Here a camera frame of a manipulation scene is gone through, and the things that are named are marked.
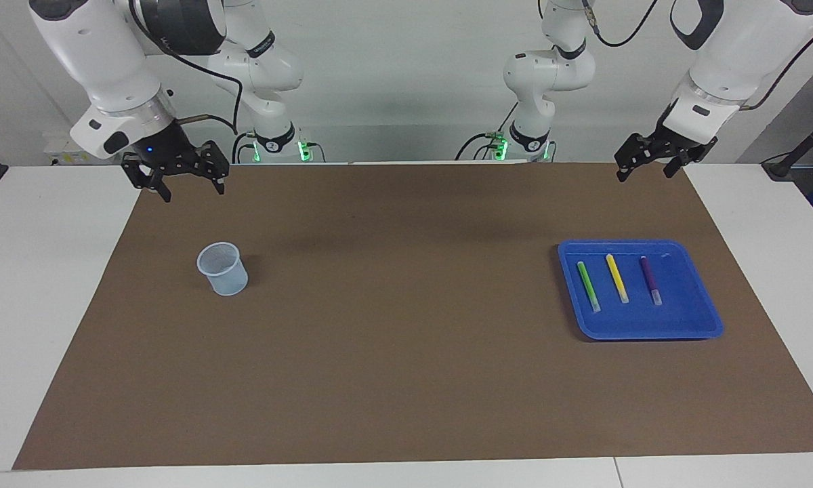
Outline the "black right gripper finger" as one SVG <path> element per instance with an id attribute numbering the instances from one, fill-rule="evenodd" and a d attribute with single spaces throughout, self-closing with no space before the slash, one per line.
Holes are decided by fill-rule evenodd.
<path id="1" fill-rule="evenodd" d="M 190 158 L 190 173 L 209 180 L 219 195 L 225 193 L 225 179 L 229 176 L 230 162 L 217 142 L 207 141 L 194 148 Z"/>
<path id="2" fill-rule="evenodd" d="M 134 152 L 122 154 L 121 169 L 134 188 L 155 192 L 165 203 L 170 203 L 171 191 L 164 182 L 165 174 L 162 170 L 146 166 Z"/>

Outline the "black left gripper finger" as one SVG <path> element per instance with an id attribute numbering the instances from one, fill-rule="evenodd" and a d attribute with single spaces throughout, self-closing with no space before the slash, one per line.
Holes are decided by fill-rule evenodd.
<path id="1" fill-rule="evenodd" d="M 677 148 L 675 154 L 663 169 L 664 176 L 673 178 L 686 165 L 700 163 L 717 142 L 717 138 L 712 138 L 707 144 L 700 144 L 692 148 Z"/>
<path id="2" fill-rule="evenodd" d="M 626 182 L 633 170 L 642 165 L 653 163 L 663 151 L 663 142 L 654 136 L 642 136 L 633 133 L 614 153 L 614 161 L 618 166 L 617 179 Z"/>

